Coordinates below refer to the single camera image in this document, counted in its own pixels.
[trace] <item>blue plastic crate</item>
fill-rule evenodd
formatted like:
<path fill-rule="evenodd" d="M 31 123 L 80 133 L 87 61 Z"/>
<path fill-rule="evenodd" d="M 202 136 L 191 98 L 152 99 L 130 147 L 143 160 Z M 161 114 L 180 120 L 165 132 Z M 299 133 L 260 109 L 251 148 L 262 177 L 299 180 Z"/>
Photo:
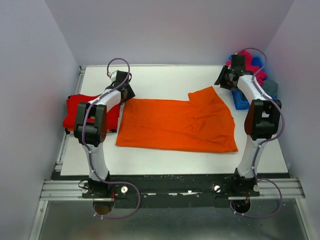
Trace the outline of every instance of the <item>blue plastic crate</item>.
<path fill-rule="evenodd" d="M 264 63 L 262 62 L 262 59 L 261 59 L 260 56 L 253 56 L 251 65 L 252 66 L 258 66 L 258 67 L 261 68 L 264 65 Z M 232 91 L 232 96 L 233 96 L 235 109 L 237 109 L 237 110 L 245 110 L 245 109 L 249 109 L 250 108 L 249 102 L 242 98 L 242 92 L 240 90 Z"/>

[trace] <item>gray floor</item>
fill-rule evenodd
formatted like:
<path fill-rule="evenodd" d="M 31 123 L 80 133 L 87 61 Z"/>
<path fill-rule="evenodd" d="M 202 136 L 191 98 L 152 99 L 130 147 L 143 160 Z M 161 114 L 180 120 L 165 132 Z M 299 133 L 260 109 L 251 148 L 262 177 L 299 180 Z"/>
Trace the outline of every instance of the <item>gray floor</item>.
<path fill-rule="evenodd" d="M 252 215 L 277 208 L 275 200 L 255 200 Z M 113 215 L 127 213 L 116 209 Z M 247 219 L 228 208 L 140 209 L 123 220 L 93 217 L 87 201 L 50 202 L 41 231 L 42 240 L 307 240 L 293 199 L 269 219 Z"/>

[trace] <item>white wall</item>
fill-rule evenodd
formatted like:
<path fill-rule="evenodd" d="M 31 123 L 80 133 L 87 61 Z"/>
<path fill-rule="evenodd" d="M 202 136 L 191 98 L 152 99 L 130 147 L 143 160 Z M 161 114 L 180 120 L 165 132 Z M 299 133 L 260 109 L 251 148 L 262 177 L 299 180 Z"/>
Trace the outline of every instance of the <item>white wall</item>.
<path fill-rule="evenodd" d="M 295 0 L 266 54 L 286 116 L 280 145 L 291 173 L 302 182 L 320 234 L 319 10 L 319 0 Z"/>
<path fill-rule="evenodd" d="M 0 239 L 19 240 L 53 170 L 79 67 L 43 0 L 1 1 L 0 33 Z"/>
<path fill-rule="evenodd" d="M 294 0 L 46 0 L 75 59 L 222 64 L 265 50 Z"/>

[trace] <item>orange cloth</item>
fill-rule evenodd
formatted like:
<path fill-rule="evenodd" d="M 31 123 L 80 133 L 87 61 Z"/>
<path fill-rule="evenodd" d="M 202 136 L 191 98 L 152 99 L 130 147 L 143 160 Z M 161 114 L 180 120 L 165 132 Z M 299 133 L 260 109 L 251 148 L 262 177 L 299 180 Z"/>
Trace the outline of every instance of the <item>orange cloth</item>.
<path fill-rule="evenodd" d="M 116 145 L 188 152 L 237 152 L 235 123 L 214 88 L 189 93 L 189 101 L 130 99 Z"/>

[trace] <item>white table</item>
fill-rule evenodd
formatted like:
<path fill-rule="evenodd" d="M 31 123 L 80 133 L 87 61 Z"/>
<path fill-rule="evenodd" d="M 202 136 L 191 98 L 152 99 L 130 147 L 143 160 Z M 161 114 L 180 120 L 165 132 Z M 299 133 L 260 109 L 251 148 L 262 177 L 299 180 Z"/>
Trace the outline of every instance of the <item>white table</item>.
<path fill-rule="evenodd" d="M 132 66 L 130 82 L 138 99 L 172 99 L 188 101 L 188 93 L 213 86 L 222 66 Z M 124 66 L 111 67 L 125 71 Z M 95 96 L 110 84 L 106 67 L 87 67 L 80 93 Z M 230 174 L 241 161 L 246 133 L 247 110 L 236 110 L 230 91 L 214 86 L 229 107 L 235 122 L 234 138 L 238 152 L 199 153 L 116 146 L 117 134 L 108 134 L 103 143 L 105 162 L 112 175 Z M 279 142 L 269 142 L 261 156 L 258 173 L 287 173 Z M 78 140 L 67 142 L 62 176 L 88 175 L 86 154 Z"/>

